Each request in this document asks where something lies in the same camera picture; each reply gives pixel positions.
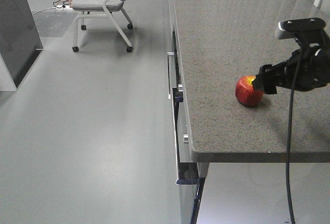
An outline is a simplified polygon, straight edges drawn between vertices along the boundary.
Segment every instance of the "electrical cord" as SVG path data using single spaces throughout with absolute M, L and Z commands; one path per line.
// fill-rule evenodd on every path
M 288 136 L 287 136 L 287 149 L 286 149 L 286 167 L 285 167 L 285 174 L 286 174 L 286 188 L 287 188 L 287 197 L 288 197 L 288 205 L 289 205 L 289 213 L 291 224 L 295 224 L 293 207 L 292 207 L 292 198 L 291 198 L 291 187 L 290 187 L 290 149 L 291 149 L 291 134 L 292 134 L 292 112 L 293 112 L 293 96 L 294 96 L 294 87 L 295 82 L 298 76 L 298 71 L 300 68 L 300 63 L 303 58 L 303 52 L 301 50 L 300 58 L 297 62 L 297 66 L 294 72 L 291 93 L 290 93 L 290 105 L 289 105 L 289 120 L 288 120 Z
M 53 2 L 53 5 L 55 8 L 61 9 L 61 8 L 65 8 L 66 5 L 70 5 L 71 1 L 72 0 L 58 0 L 58 1 Z
M 55 7 L 51 7 L 51 8 L 42 9 L 42 10 L 39 10 L 37 12 L 34 12 L 32 15 L 38 14 L 38 13 L 40 13 L 42 11 L 49 10 L 49 9 L 56 9 L 56 8 Z

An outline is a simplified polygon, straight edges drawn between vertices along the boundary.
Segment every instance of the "robotic arm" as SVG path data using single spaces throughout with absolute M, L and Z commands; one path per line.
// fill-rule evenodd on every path
M 295 90 L 310 91 L 326 86 L 330 82 L 330 38 L 324 27 L 325 22 L 320 18 L 279 22 L 276 37 L 280 40 L 294 38 L 300 49 L 284 62 L 260 67 L 259 74 L 252 82 L 254 90 L 276 94 L 276 87 L 292 88 L 299 60 Z

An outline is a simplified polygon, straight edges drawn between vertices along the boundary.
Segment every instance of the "red apple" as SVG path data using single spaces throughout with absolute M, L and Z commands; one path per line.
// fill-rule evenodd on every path
M 252 82 L 255 78 L 255 76 L 243 76 L 236 83 L 235 96 L 238 102 L 245 106 L 257 106 L 263 96 L 263 91 L 253 89 Z

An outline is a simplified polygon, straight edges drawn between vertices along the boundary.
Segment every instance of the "floor mat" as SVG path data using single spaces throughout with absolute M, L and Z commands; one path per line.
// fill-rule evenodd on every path
M 40 37 L 62 37 L 77 14 L 54 9 L 36 13 L 33 17 Z

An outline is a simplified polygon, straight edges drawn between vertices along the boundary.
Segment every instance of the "chair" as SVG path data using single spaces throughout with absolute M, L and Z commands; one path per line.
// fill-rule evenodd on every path
M 117 31 L 123 37 L 127 44 L 126 51 L 128 53 L 133 51 L 131 42 L 128 40 L 127 36 L 120 28 L 118 23 L 114 20 L 112 13 L 122 11 L 126 19 L 128 20 L 128 29 L 133 29 L 133 23 L 126 11 L 123 8 L 124 2 L 126 0 L 72 0 L 72 8 L 76 11 L 80 11 L 81 14 L 78 15 L 74 20 L 74 38 L 73 38 L 73 52 L 79 51 L 77 46 L 77 37 L 78 37 L 78 21 L 81 20 L 81 29 L 86 30 L 86 25 L 84 24 L 84 19 L 87 18 L 109 18 Z M 91 14 L 91 12 L 104 12 L 98 14 Z

